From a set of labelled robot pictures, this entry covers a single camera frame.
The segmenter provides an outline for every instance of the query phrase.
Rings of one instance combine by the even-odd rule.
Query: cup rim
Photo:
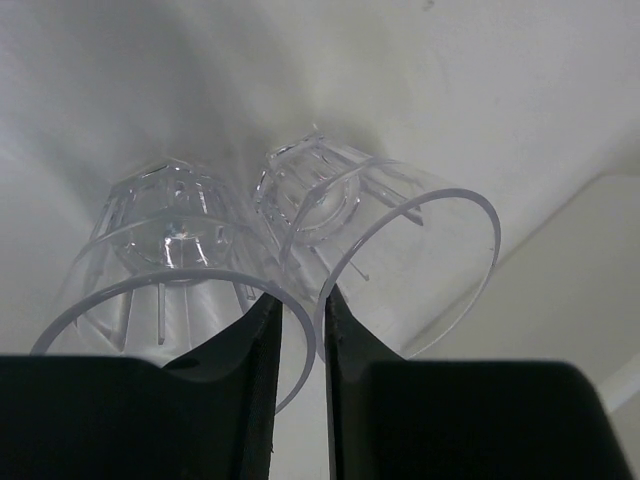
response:
[[[58,315],[58,317],[40,334],[31,348],[30,355],[45,354],[55,339],[69,325],[96,305],[127,291],[135,290],[144,286],[179,280],[223,280],[232,283],[241,283],[272,295],[291,309],[304,331],[307,354],[300,378],[293,386],[292,390],[276,406],[276,413],[280,412],[284,407],[291,403],[309,378],[315,360],[316,339],[311,320],[302,305],[274,281],[262,280],[251,275],[231,270],[218,268],[181,268],[165,270],[137,275],[105,287],[91,295],[88,295]]]
[[[385,215],[376,220],[366,231],[365,233],[345,252],[340,261],[334,266],[333,270],[329,273],[326,281],[324,282],[322,289],[320,290],[320,294],[318,296],[318,301],[316,304],[316,308],[313,313],[313,325],[315,329],[317,344],[317,353],[320,359],[325,361],[325,351],[324,351],[324,307],[331,290],[338,282],[338,278],[342,274],[342,271],[345,269],[347,264],[351,261],[351,259],[355,256],[355,254],[364,246],[367,241],[369,241],[376,233],[378,233],[382,228],[388,225],[391,221],[396,219],[397,217],[406,214],[409,210],[419,207],[421,205],[427,204],[436,200],[444,200],[444,199],[463,199],[469,200],[479,207],[481,207],[484,212],[487,214],[491,224],[493,226],[494,233],[494,249],[493,249],[493,258],[491,260],[491,264],[487,269],[487,272],[484,278],[481,280],[479,287],[476,289],[475,294],[471,301],[467,304],[464,311],[453,321],[451,325],[447,327],[447,329],[438,335],[435,339],[430,341],[427,345],[422,347],[420,350],[411,355],[410,358],[413,358],[420,353],[424,352],[428,348],[435,345],[437,342],[442,340],[442,338],[450,333],[461,321],[464,317],[466,317],[467,313],[471,310],[471,308],[476,303],[477,299],[480,297],[484,289],[486,288],[491,275],[495,269],[495,266],[498,262],[498,257],[500,254],[500,245],[502,242],[502,229],[500,226],[500,219],[498,217],[498,213],[495,208],[487,200],[486,197],[480,195],[477,192],[472,190],[468,190],[465,188],[443,188],[438,190],[433,190],[427,193],[423,193],[421,195],[417,195],[406,202],[402,203],[395,209],[387,212]]]

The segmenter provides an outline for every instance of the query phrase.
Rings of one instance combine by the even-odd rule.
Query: clear plastic cup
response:
[[[336,283],[356,318],[406,355],[416,336],[422,351],[464,317],[500,249],[483,196],[319,133],[267,157],[254,204],[323,359],[324,303]]]
[[[313,327],[287,292],[259,217],[237,192],[207,169],[173,159],[114,186],[60,290],[58,317],[32,353],[128,355],[164,365],[266,292],[288,312],[281,410],[311,371]]]

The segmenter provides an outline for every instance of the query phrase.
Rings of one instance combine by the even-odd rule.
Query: transparent cup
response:
[[[466,315],[500,249],[500,222],[483,196],[320,133],[267,157],[254,206],[313,316],[322,359],[336,283],[356,318],[408,356],[412,339],[421,352]],[[464,295],[471,300],[458,301]]]
[[[275,246],[238,190],[206,168],[170,159],[113,187],[32,353],[128,355],[164,365],[246,313],[279,300],[280,411],[315,357],[310,318],[286,288]]]

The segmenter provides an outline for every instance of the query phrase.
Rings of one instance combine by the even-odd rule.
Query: white surface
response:
[[[640,395],[626,403],[613,415],[613,425],[618,440],[627,453],[627,461],[636,478],[640,477]]]
[[[640,392],[640,353],[633,356],[598,388],[608,412],[614,413],[625,403],[632,401]]]
[[[635,0],[0,2],[0,350],[158,150],[249,185],[315,123],[483,193],[510,251],[637,141],[639,24]],[[326,478],[320,396],[278,419],[275,478]]]
[[[640,353],[639,252],[640,177],[602,177],[516,249],[455,334],[425,353],[565,359],[604,385]]]

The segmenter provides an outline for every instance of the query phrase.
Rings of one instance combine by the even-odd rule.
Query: black object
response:
[[[574,367],[407,362],[337,288],[325,318],[333,480],[632,478]],[[0,479],[267,479],[281,333],[265,294],[164,369],[0,359]]]
[[[282,304],[159,369],[125,358],[0,359],[2,479],[267,479]]]
[[[598,396],[556,362],[408,362],[339,290],[325,312],[331,478],[631,479]]]

